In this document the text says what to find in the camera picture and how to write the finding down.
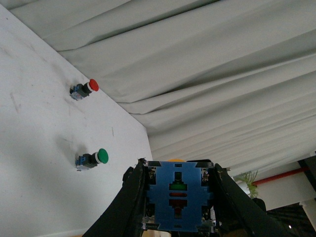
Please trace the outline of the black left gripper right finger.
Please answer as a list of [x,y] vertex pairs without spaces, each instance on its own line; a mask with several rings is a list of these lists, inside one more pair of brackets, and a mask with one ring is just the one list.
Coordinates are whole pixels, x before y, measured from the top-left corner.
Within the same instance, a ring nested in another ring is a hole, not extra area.
[[216,220],[223,237],[289,237],[290,233],[256,204],[219,164],[213,172]]

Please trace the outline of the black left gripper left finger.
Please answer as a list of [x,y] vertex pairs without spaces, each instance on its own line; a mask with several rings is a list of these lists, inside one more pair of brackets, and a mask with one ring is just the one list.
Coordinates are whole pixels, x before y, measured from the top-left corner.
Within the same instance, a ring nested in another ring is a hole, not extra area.
[[112,203],[83,234],[85,237],[140,237],[146,202],[146,160],[138,160]]

